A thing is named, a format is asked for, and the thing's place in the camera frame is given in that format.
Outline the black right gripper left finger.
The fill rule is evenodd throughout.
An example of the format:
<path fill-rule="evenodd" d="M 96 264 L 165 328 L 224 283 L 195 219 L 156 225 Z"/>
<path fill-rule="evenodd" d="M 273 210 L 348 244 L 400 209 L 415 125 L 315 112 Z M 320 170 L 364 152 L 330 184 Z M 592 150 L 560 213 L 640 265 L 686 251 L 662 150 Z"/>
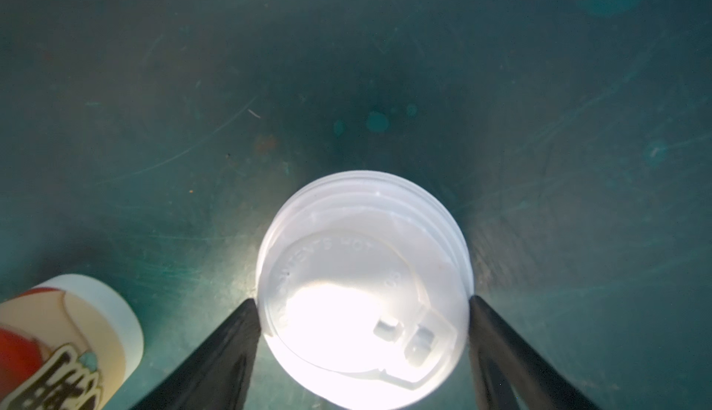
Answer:
<path fill-rule="evenodd" d="M 242 409 L 261 336 L 256 302 L 244 301 L 136 409 Z"/>

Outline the white lid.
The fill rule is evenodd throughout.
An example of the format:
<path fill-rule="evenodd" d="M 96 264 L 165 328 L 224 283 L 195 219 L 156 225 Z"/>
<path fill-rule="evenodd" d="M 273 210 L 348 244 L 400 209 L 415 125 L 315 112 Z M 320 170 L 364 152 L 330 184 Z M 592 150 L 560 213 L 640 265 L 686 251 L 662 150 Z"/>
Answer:
<path fill-rule="evenodd" d="M 265 341 L 291 378 L 346 409 L 401 409 L 454 372 L 475 282 L 447 208 L 405 178 L 363 170 L 283 204 L 256 292 Z"/>

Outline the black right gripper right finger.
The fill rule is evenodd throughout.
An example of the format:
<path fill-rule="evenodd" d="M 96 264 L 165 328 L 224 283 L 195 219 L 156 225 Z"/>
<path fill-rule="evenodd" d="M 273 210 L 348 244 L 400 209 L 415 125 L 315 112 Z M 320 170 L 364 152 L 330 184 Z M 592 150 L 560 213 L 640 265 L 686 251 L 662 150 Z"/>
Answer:
<path fill-rule="evenodd" d="M 561 376 L 478 295 L 469 300 L 470 365 L 479 409 L 599 406 Z"/>

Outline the red paper cup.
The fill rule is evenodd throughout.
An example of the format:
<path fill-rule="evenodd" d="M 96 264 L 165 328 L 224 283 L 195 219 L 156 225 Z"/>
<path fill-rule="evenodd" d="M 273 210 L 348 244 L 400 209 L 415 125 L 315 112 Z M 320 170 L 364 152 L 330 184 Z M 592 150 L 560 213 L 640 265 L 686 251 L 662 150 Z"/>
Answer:
<path fill-rule="evenodd" d="M 128 302 L 84 275 L 1 304 L 1 406 L 101 409 L 135 372 L 144 333 Z"/>

